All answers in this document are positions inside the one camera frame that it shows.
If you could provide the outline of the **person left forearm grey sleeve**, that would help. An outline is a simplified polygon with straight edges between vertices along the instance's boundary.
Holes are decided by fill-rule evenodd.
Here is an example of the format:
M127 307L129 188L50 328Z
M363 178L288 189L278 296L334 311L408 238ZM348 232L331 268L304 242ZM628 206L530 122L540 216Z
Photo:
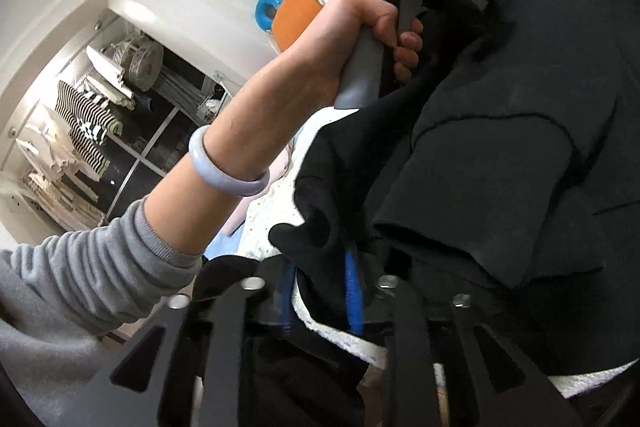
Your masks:
M101 337L188 286L240 199L317 110L285 53L256 74L149 195L105 227L1 254L1 363L54 424L107 359Z

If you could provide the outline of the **person left hand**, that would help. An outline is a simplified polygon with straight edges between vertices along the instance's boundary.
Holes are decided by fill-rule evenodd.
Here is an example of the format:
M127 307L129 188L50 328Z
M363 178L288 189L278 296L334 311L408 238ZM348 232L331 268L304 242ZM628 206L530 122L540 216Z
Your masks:
M285 52L306 100L317 108L333 104L364 35L392 52L395 77L409 81L419 63L423 25L413 20L399 32L397 20L398 9L383 0L331 0Z

